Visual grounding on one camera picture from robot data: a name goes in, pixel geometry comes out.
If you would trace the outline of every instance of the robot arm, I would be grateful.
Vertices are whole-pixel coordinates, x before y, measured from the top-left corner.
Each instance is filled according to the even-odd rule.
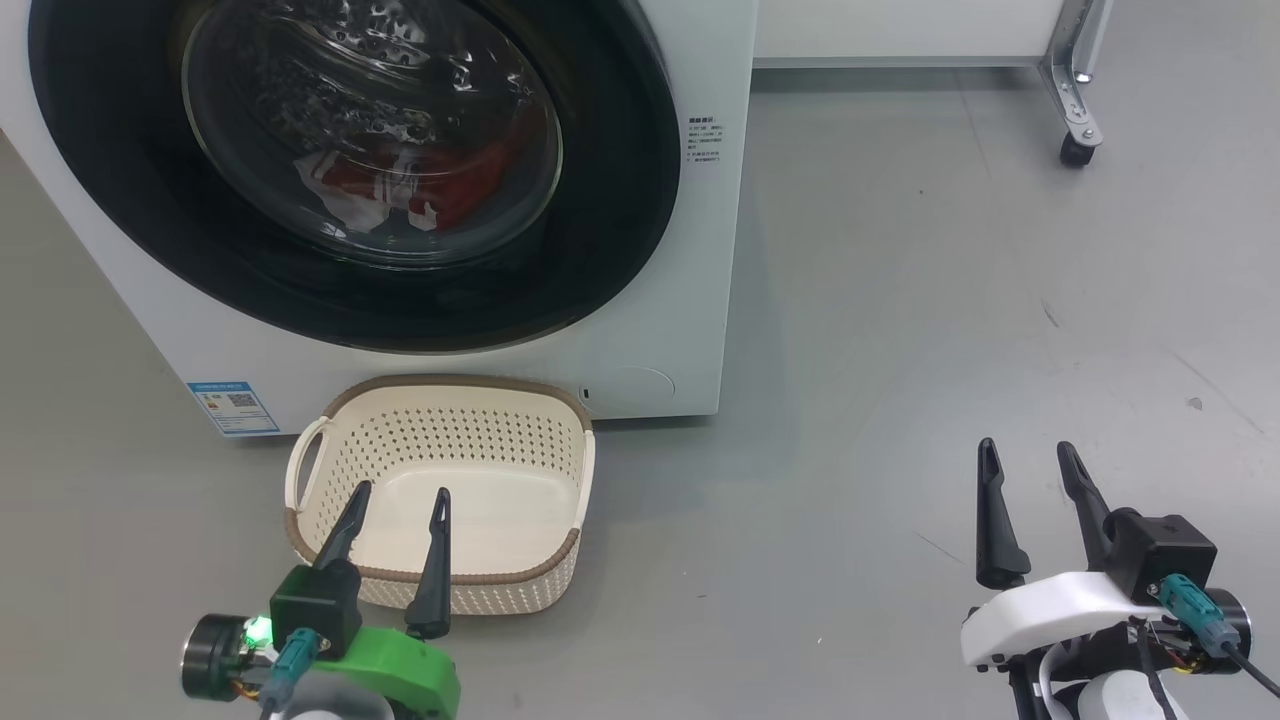
[[[401,633],[364,628],[356,605],[360,571],[348,556],[370,489],[367,480],[356,486],[315,562],[291,570],[271,596],[270,616],[206,615],[196,624],[182,657],[188,697],[244,697],[262,719],[454,720],[453,661],[422,642],[449,632],[449,491],[436,496],[431,548]]]
[[[1160,683],[1167,669],[1244,667],[1272,689],[1248,661],[1244,607],[1226,591],[1202,589],[1213,543],[1180,515],[1111,511],[1070,443],[1059,443],[1057,457],[1089,569],[1028,584],[1030,562],[1009,520],[995,442],[978,447],[977,580],[1001,592],[961,626],[965,664],[1009,674],[1020,720],[1185,717]],[[1053,683],[1075,684],[1055,691]]]

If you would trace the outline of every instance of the door glass window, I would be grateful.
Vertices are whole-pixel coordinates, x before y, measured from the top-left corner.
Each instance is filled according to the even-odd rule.
[[[182,74],[224,179],[364,261],[483,255],[539,217],[559,177],[547,88],[457,0],[220,0]]]

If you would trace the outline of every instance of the gray floor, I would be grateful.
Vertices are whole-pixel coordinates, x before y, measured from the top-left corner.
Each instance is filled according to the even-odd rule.
[[[988,434],[1036,577],[1083,568],[1073,439],[1114,506],[1219,543],[1280,674],[1277,36],[1265,0],[1119,3],[1080,173],[1025,73],[759,76],[723,410],[602,434],[570,593],[443,643],[463,720],[1012,717],[959,657]],[[289,443],[219,439],[0,163],[5,716],[253,716],[182,698],[175,661],[292,565]],[[1167,683],[1193,716],[1276,712]]]

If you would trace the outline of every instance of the metal cabinet leg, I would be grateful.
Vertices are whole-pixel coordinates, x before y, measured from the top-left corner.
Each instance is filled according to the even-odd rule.
[[[1102,131],[1080,96],[1080,83],[1092,79],[1093,58],[1097,56],[1102,28],[1106,26],[1105,17],[1091,18],[1091,13],[1107,10],[1110,0],[1065,0],[1048,50],[1039,64],[1041,77],[1048,85],[1053,105],[1066,122],[1068,133],[1059,159],[1069,168],[1088,165],[1093,151],[1102,145]],[[1075,64],[1078,46],[1085,55],[1079,72]]]

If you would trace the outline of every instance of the brown basket rim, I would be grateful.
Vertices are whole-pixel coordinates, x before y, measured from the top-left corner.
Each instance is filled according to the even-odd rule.
[[[564,392],[558,387],[544,386],[540,383],[534,383],[529,380],[517,380],[512,378],[492,378],[484,375],[429,375],[429,374],[416,374],[416,375],[384,375],[381,378],[374,378],[371,380],[365,380],[362,383],[355,384],[342,393],[338,395],[324,409],[325,418],[333,418],[343,406],[355,400],[356,397],[374,391],[388,387],[398,386],[447,386],[447,387],[483,387],[493,389],[511,389],[517,392],[531,392],[535,395],[545,395],[554,400],[559,400],[573,411],[577,419],[582,423],[584,432],[591,432],[591,416],[588,415],[586,407],[577,401],[576,397]],[[284,532],[289,536],[289,543],[293,544],[293,550],[302,556],[307,562],[315,562],[316,552],[307,546],[306,541],[302,539],[302,529],[298,527],[298,511],[293,509],[284,510]],[[453,575],[452,583],[454,585],[506,585],[516,583],[527,583],[529,580],[535,580],[552,570],[557,565],[568,557],[570,551],[573,550],[573,543],[577,542],[581,530],[579,528],[571,528],[568,534],[564,537],[564,542],[561,543],[559,550],[550,556],[547,561],[524,570],[521,573],[497,573],[489,575]],[[369,578],[372,580],[389,580],[393,583],[410,583],[417,585],[422,580],[421,573],[406,573],[402,570],[387,570],[383,568],[365,568],[362,565],[356,566],[360,570],[361,578]]]

